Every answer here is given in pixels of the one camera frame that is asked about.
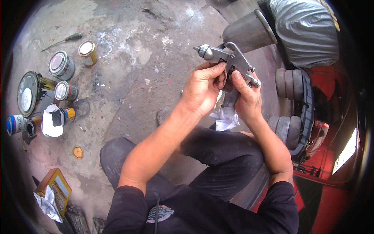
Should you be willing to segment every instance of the tire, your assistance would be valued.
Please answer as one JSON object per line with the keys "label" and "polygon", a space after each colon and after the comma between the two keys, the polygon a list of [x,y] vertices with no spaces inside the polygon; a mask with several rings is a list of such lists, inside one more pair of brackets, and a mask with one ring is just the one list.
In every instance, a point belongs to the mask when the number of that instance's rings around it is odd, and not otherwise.
{"label": "tire", "polygon": [[301,130],[301,118],[299,116],[292,116],[289,122],[288,134],[287,134],[287,143],[286,146],[290,150],[296,149],[299,144]]}
{"label": "tire", "polygon": [[279,139],[286,145],[287,143],[287,135],[290,123],[290,117],[282,116],[278,120],[277,128],[275,134],[279,137]]}
{"label": "tire", "polygon": [[290,100],[294,100],[294,79],[292,77],[292,70],[287,70],[284,74],[284,81],[286,84],[286,96]]}
{"label": "tire", "polygon": [[267,120],[267,124],[269,125],[270,129],[275,132],[276,128],[277,128],[277,124],[278,124],[278,120],[279,120],[279,117],[277,116],[271,116],[268,120]]}
{"label": "tire", "polygon": [[277,88],[278,96],[281,98],[286,98],[286,83],[284,81],[286,69],[279,68],[275,72],[275,87]]}
{"label": "tire", "polygon": [[295,100],[303,101],[304,99],[304,90],[303,90],[303,77],[301,75],[301,70],[293,70],[292,78],[294,80],[294,96]]}

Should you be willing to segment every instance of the screwdriver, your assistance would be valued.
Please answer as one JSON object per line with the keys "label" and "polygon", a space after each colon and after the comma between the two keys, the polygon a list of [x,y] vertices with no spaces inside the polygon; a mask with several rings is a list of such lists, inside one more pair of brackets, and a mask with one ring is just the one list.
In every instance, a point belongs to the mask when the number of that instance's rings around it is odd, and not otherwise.
{"label": "screwdriver", "polygon": [[67,41],[70,41],[70,40],[76,40],[76,39],[82,38],[82,36],[83,36],[83,33],[74,33],[73,35],[68,36],[64,40],[62,40],[60,42],[57,42],[57,43],[55,43],[55,44],[53,44],[53,45],[45,48],[44,50],[42,50],[42,52],[45,51],[45,50],[47,50],[47,49],[49,49],[49,48],[51,48],[51,47],[53,47],[53,46],[55,46],[55,45],[57,45],[57,44],[59,44],[59,43],[61,43],[61,42],[67,42]]}

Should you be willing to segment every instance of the person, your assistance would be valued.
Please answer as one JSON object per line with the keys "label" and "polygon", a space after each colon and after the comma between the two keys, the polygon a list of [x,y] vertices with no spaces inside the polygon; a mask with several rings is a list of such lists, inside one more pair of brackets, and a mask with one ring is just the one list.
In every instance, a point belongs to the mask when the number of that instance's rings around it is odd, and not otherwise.
{"label": "person", "polygon": [[[159,111],[160,126],[141,143],[120,137],[101,149],[102,169],[115,189],[103,234],[297,233],[291,156],[261,114],[260,88],[232,73],[240,92],[235,109],[252,134],[196,126],[216,103],[225,66],[198,66],[178,104],[171,113]],[[209,167],[189,185],[172,185],[158,171],[174,151]],[[258,212],[230,203],[263,163],[269,189]]]}

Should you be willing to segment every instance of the cardboard box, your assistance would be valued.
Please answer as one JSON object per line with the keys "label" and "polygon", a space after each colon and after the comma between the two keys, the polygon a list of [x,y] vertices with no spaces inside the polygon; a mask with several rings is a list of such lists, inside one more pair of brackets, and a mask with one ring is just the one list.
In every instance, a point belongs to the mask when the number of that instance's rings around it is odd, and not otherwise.
{"label": "cardboard box", "polygon": [[64,217],[66,205],[68,204],[71,194],[71,188],[66,182],[60,169],[54,168],[49,170],[38,187],[35,189],[35,193],[41,197],[44,197],[47,185],[49,185],[49,187],[55,192],[55,202],[58,212],[62,217]]}

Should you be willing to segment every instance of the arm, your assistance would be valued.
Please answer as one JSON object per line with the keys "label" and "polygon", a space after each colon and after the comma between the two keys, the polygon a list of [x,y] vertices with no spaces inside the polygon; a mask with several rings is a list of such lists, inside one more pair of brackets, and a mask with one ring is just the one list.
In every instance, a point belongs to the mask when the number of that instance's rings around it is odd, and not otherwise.
{"label": "arm", "polygon": [[118,187],[133,186],[139,188],[145,195],[147,182],[164,165],[201,117],[214,107],[219,93],[218,87],[223,86],[224,70],[225,63],[214,67],[204,63],[191,73],[182,98],[169,118],[138,144],[126,158]]}
{"label": "arm", "polygon": [[261,87],[250,88],[247,86],[238,71],[233,72],[232,80],[236,89],[240,92],[240,98],[235,104],[235,109],[261,146],[265,165],[270,173],[269,187],[279,181],[287,181],[294,185],[291,155],[261,114]]}

